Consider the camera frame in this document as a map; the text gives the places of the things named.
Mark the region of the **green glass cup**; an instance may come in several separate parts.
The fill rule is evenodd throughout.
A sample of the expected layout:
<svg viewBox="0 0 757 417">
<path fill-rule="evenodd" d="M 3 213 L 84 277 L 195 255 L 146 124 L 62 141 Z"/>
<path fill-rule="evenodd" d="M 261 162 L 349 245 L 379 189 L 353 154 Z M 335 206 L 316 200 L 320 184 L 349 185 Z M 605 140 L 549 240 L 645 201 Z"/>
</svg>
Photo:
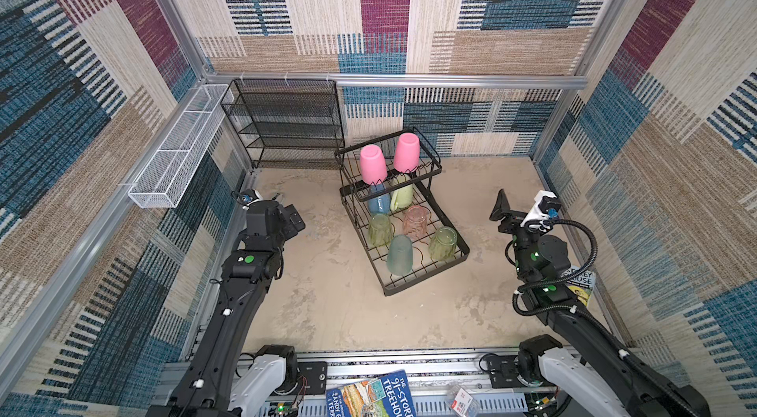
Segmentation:
<svg viewBox="0 0 757 417">
<path fill-rule="evenodd" d="M 448 261 L 457 249 L 457 231 L 451 227 L 441 227 L 432 235 L 429 253 L 433 261 Z"/>
<path fill-rule="evenodd" d="M 372 247 L 389 245 L 394 237 L 394 225 L 390 216 L 380 213 L 370 219 L 368 225 L 369 242 Z"/>
</svg>

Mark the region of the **pink translucent glass cup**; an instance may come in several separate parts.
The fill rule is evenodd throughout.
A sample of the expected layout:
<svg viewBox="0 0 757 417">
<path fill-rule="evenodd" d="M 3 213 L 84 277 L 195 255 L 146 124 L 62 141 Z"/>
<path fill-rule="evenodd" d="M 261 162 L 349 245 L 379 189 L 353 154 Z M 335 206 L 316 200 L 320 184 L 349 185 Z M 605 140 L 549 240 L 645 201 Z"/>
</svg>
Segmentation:
<svg viewBox="0 0 757 417">
<path fill-rule="evenodd" d="M 410 206 L 404 214 L 402 230 L 412 241 L 419 241 L 428 235 L 431 212 L 421 205 Z"/>
</svg>

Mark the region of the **light green ceramic mug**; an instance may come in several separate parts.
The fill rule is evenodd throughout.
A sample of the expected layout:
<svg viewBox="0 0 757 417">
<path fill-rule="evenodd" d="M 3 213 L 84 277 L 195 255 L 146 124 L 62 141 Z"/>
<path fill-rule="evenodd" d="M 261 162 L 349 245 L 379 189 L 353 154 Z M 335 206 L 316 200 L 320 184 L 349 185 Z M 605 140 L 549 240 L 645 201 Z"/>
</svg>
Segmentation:
<svg viewBox="0 0 757 417">
<path fill-rule="evenodd" d="M 399 186 L 401 183 L 409 180 L 411 180 L 411 178 L 408 174 L 400 174 L 400 176 L 392 182 L 392 185 Z M 412 184 L 394 190 L 392 192 L 392 197 L 390 198 L 390 211 L 397 212 L 410 207 L 413 202 L 413 191 L 414 187 Z"/>
</svg>

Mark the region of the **pink plastic cup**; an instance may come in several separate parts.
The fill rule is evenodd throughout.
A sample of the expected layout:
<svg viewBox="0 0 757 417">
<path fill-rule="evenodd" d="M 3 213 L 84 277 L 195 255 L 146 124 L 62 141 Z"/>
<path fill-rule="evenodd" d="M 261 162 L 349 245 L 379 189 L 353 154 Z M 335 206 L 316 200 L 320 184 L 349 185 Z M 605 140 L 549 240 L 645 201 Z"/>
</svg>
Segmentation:
<svg viewBox="0 0 757 417">
<path fill-rule="evenodd" d="M 360 171 L 365 184 L 378 185 L 388 177 L 388 166 L 380 146 L 369 144 L 360 151 Z"/>
<path fill-rule="evenodd" d="M 394 168 L 403 174 L 415 172 L 420 164 L 420 151 L 419 137 L 412 132 L 402 133 L 396 143 Z"/>
</svg>

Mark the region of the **teal cup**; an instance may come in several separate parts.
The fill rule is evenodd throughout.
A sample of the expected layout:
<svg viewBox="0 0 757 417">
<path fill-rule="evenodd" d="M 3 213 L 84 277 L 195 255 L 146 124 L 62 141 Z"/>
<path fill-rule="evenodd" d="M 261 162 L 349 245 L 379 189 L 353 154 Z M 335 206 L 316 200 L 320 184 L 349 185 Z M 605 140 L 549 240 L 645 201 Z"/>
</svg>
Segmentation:
<svg viewBox="0 0 757 417">
<path fill-rule="evenodd" d="M 386 265 L 394 276 L 405 276 L 413 269 L 413 245 L 411 239 L 405 235 L 398 235 L 392 239 Z"/>
</svg>

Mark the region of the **white blue-handled mug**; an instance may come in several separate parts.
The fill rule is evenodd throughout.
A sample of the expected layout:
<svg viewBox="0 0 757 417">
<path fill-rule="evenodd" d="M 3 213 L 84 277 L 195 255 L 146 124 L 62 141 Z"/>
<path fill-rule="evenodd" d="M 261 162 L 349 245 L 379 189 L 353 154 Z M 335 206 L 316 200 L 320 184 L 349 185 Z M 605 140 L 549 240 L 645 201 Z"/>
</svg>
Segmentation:
<svg viewBox="0 0 757 417">
<path fill-rule="evenodd" d="M 384 214 L 390 215 L 392 208 L 390 208 L 390 195 L 386 192 L 386 188 L 382 183 L 371 185 L 369 193 L 374 195 L 374 198 L 368 200 L 368 209 L 372 216 Z"/>
</svg>

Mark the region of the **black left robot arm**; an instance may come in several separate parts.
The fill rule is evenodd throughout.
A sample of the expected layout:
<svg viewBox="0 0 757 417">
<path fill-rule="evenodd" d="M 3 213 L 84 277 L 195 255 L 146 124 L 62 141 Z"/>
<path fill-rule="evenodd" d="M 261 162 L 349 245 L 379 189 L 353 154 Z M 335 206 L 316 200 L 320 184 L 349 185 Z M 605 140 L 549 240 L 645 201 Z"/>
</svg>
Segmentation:
<svg viewBox="0 0 757 417">
<path fill-rule="evenodd" d="M 254 189 L 236 195 L 246 212 L 246 229 L 223 263 L 219 299 L 196 353 L 164 405 L 149 416 L 256 416 L 281 387 L 297 385 L 294 349 L 268 346 L 236 377 L 250 325 L 272 283 L 284 271 L 284 245 L 306 227 L 292 205 L 264 199 Z"/>
</svg>

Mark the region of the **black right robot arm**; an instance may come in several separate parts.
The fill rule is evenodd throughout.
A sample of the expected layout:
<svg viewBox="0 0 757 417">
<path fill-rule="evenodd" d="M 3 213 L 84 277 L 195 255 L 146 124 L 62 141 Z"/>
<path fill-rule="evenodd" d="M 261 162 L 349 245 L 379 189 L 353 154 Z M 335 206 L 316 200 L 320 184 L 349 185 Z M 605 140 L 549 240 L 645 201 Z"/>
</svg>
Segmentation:
<svg viewBox="0 0 757 417">
<path fill-rule="evenodd" d="M 593 416 L 708 416 L 692 385 L 678 387 L 597 320 L 568 283 L 589 271 L 599 246 L 584 224 L 562 219 L 559 198 L 541 190 L 530 211 L 511 208 L 500 190 L 490 214 L 511 236 L 506 258 L 520 286 L 512 305 L 552 329 L 520 344 L 518 372 L 527 385 L 552 383 Z"/>
</svg>

